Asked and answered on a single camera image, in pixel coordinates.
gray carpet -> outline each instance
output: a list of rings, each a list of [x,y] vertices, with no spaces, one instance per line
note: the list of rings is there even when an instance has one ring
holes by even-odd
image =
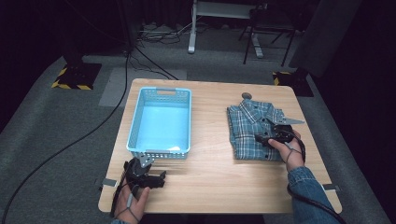
[[[164,69],[187,80],[273,84],[273,71],[293,71],[286,66],[279,67],[283,49],[264,49],[264,59],[257,59],[252,49],[247,64],[243,65],[247,40],[244,38],[239,42],[239,34],[228,29],[206,30],[198,34],[194,54],[187,53],[188,35],[183,35],[180,42],[173,45],[144,43],[140,49]],[[299,38],[296,37],[293,47]],[[133,56],[140,63],[158,69],[137,50]],[[125,64],[121,53],[91,55],[83,60],[103,65],[93,91],[50,87],[65,64],[61,58],[42,74],[1,132],[2,214],[15,188],[37,165],[95,128],[120,100],[125,83],[113,78],[120,74]],[[135,59],[131,59],[131,63],[145,68]],[[129,64],[129,80],[145,75]],[[347,223],[389,223],[318,90],[309,77],[308,81],[315,96],[298,97],[298,100],[332,182],[341,188],[338,195],[343,205],[343,218]],[[122,112],[123,107],[119,107],[95,133],[38,170],[16,196],[7,214],[7,223],[108,223],[108,214],[97,207],[100,191],[94,182],[106,175]],[[264,217],[269,224],[292,222],[291,215]]]

white table leg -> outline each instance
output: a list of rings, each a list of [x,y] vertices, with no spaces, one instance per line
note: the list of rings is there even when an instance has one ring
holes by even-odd
[[[196,20],[197,20],[197,0],[192,4],[192,25],[190,33],[189,53],[195,52],[195,38],[196,38]]]
[[[260,47],[259,39],[257,38],[257,34],[253,34],[251,36],[251,43],[254,46],[254,49],[256,50],[256,55],[257,58],[263,58],[264,55],[262,54],[262,48]]]

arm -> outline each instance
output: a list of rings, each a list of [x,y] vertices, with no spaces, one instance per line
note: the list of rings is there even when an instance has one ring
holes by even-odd
[[[300,134],[294,131],[295,135],[300,138]],[[298,195],[309,198],[318,203],[322,203],[332,209],[329,200],[324,193],[322,186],[315,179],[312,172],[304,166],[301,149],[296,138],[290,143],[291,150],[285,144],[270,139],[268,143],[279,150],[283,161],[286,163],[289,172],[288,179],[290,190]],[[293,217],[295,223],[338,223],[338,221],[329,213],[322,209],[299,201],[293,197]]]

chair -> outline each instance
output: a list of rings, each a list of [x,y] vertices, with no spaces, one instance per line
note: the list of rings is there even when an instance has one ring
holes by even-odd
[[[274,44],[282,34],[286,33],[289,34],[290,40],[281,64],[283,67],[288,57],[291,42],[293,41],[296,30],[302,30],[298,20],[302,17],[307,3],[307,0],[273,0],[271,2],[258,0],[256,7],[250,10],[248,25],[239,36],[239,40],[241,40],[244,33],[248,33],[244,64],[246,64],[247,61],[248,50],[253,34],[279,33],[271,42],[271,44]]]

sleeve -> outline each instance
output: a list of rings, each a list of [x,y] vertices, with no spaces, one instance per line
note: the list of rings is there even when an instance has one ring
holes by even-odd
[[[110,224],[129,224],[129,222],[124,222],[118,219],[113,219]]]
[[[297,167],[288,174],[290,190],[332,209],[323,187],[306,167]],[[339,223],[332,215],[314,205],[292,199],[294,223]]]

